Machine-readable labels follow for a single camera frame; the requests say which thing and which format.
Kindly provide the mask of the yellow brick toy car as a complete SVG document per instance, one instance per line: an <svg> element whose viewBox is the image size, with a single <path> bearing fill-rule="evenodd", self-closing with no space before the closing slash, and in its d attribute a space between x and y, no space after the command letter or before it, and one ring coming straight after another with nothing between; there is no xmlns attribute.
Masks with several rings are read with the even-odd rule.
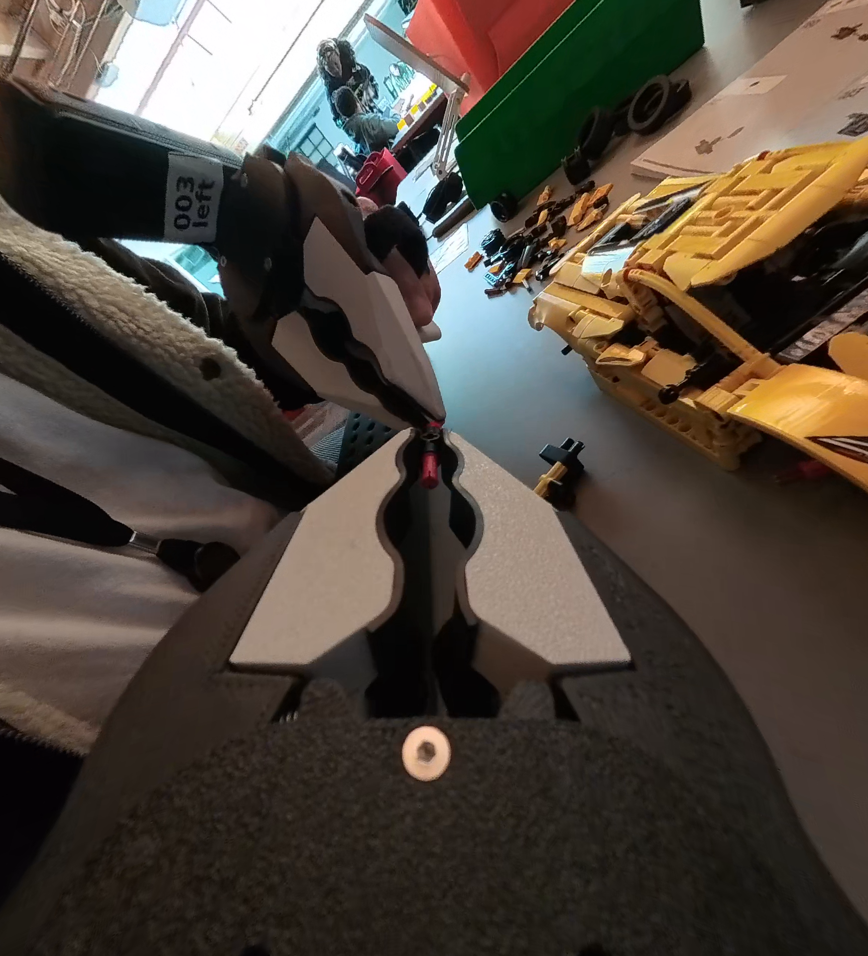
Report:
<svg viewBox="0 0 868 956"><path fill-rule="evenodd" d="M777 439L868 494L868 134L635 195L526 314L599 389L735 470Z"/></svg>

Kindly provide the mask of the small yellow black brick assembly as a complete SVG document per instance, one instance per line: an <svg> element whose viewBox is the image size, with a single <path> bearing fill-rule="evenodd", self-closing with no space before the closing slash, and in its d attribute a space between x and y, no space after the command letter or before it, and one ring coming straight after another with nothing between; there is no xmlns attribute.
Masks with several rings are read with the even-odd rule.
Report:
<svg viewBox="0 0 868 956"><path fill-rule="evenodd" d="M573 508L576 498L576 486L585 473L580 455L585 443L566 438L558 446L547 444L539 453L548 465L534 488L536 496L541 497L551 507L559 511Z"/></svg>

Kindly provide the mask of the black perforated chair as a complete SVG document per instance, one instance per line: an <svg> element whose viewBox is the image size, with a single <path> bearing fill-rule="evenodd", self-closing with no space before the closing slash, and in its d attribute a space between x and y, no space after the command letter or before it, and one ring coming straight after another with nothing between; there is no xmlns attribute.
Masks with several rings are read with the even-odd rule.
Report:
<svg viewBox="0 0 868 956"><path fill-rule="evenodd" d="M315 416L308 449L340 479L387 444L396 429L365 414L331 405Z"/></svg>

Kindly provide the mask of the red tote bag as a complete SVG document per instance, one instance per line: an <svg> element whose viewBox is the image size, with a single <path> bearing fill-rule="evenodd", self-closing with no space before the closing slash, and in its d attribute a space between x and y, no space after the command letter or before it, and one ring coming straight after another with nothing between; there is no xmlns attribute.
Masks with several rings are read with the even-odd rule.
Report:
<svg viewBox="0 0 868 956"><path fill-rule="evenodd" d="M469 79L476 102L571 1L419 1L406 37L448 73Z"/></svg>

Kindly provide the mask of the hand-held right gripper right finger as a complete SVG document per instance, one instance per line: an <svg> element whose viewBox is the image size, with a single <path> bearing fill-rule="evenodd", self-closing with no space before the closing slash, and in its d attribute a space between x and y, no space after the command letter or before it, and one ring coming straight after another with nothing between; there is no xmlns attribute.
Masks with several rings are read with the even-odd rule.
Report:
<svg viewBox="0 0 868 956"><path fill-rule="evenodd" d="M507 697L524 682L627 668L631 652L559 513L457 432L445 433L442 460L475 674Z"/></svg>

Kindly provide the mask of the green low storage bin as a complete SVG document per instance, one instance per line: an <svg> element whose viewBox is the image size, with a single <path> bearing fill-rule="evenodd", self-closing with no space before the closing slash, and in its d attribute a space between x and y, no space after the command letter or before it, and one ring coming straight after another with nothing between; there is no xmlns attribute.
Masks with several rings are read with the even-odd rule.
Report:
<svg viewBox="0 0 868 956"><path fill-rule="evenodd" d="M458 123L454 155L475 209L502 192L524 198L595 107L616 107L703 44L699 1L572 3Z"/></svg>

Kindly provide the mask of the open instruction booklet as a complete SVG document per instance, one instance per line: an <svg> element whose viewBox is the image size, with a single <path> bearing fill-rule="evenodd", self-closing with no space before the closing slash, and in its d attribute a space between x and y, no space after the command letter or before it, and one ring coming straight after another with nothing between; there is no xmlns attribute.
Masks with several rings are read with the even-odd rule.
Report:
<svg viewBox="0 0 868 956"><path fill-rule="evenodd" d="M659 180L727 170L764 150L868 136L868 1L826 2L631 162Z"/></svg>

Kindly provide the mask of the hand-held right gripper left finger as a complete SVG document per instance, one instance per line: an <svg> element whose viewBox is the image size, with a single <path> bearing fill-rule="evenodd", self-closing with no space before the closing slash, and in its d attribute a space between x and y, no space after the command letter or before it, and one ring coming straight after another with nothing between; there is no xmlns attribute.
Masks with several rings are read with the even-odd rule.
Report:
<svg viewBox="0 0 868 956"><path fill-rule="evenodd" d="M404 565L383 524L403 487L404 448L396 433L308 505L230 657L247 673L330 679L363 693L376 670L369 634L403 595Z"/></svg>

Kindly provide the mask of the black rounded desk object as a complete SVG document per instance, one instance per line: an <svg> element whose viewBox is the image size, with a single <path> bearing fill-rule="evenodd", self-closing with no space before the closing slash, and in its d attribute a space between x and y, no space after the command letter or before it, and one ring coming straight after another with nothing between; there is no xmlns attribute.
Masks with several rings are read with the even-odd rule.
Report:
<svg viewBox="0 0 868 956"><path fill-rule="evenodd" d="M428 194L422 214L430 223L437 223L464 196L464 181L457 171L451 171Z"/></svg>

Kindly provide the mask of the clear plastic bag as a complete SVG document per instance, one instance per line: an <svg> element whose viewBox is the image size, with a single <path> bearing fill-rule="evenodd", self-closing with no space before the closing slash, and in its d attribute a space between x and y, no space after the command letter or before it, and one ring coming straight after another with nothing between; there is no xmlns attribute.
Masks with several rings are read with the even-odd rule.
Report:
<svg viewBox="0 0 868 956"><path fill-rule="evenodd" d="M467 253L469 248L467 223L458 225L444 236L430 252L430 262L436 274L440 274L451 263Z"/></svg>

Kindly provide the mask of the pile of loose brick pieces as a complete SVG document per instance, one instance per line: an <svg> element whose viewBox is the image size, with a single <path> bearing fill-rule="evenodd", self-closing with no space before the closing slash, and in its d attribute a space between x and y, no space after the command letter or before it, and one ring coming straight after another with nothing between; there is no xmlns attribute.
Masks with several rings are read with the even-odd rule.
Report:
<svg viewBox="0 0 868 956"><path fill-rule="evenodd" d="M614 188L592 178L580 185L544 185L527 203L519 227L488 233L464 269L481 278L488 298L534 293L566 253L605 222Z"/></svg>

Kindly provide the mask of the person's left forearm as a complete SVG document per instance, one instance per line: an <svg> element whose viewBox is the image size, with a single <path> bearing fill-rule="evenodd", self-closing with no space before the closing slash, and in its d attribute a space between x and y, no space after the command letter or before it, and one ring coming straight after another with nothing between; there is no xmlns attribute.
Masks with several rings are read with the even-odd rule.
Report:
<svg viewBox="0 0 868 956"><path fill-rule="evenodd" d="M307 387L289 377L280 376L249 340L237 316L222 294L201 292L180 269L129 250L117 240L92 238L81 244L129 279L138 282L170 309L186 317L210 338L223 341L239 360L249 366L278 402L290 420L300 417L302 409L323 404Z"/></svg>

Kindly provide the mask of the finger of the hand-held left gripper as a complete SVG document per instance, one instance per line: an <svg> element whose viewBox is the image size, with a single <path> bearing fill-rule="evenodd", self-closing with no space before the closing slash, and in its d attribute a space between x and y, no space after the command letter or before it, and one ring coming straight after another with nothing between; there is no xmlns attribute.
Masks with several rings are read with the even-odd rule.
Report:
<svg viewBox="0 0 868 956"><path fill-rule="evenodd" d="M394 429L425 427L395 419L351 378L341 337L346 330L344 317L333 308L326 311L303 308L278 320L272 346L319 398L348 411L363 413Z"/></svg>
<svg viewBox="0 0 868 956"><path fill-rule="evenodd" d="M350 376L404 424L446 420L440 386L396 283L365 271L319 219L304 242L305 283L319 304L344 317Z"/></svg>

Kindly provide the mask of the wooden board document stand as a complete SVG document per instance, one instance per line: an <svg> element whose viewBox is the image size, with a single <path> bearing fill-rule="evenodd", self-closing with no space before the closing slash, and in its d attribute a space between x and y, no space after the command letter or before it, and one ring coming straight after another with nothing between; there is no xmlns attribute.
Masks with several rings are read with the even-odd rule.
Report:
<svg viewBox="0 0 868 956"><path fill-rule="evenodd" d="M369 13L364 13L363 25L368 36L386 52L433 83L436 94L433 97L435 104L432 106L432 111L440 115L440 135L430 161L430 169L438 183L444 181L457 169L454 159L454 141L461 106L469 92L467 75L459 78L450 73L433 57L421 52L405 36L392 30Z"/></svg>

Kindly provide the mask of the grey desk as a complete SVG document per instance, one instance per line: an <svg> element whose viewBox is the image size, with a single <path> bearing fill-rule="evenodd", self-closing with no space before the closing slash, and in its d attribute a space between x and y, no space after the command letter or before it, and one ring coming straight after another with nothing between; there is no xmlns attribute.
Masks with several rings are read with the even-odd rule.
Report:
<svg viewBox="0 0 868 956"><path fill-rule="evenodd" d="M601 393L525 292L440 274L430 348L448 422L525 484L586 444L575 514L689 625L738 690L810 837L868 923L868 496L780 484L774 441L725 472Z"/></svg>

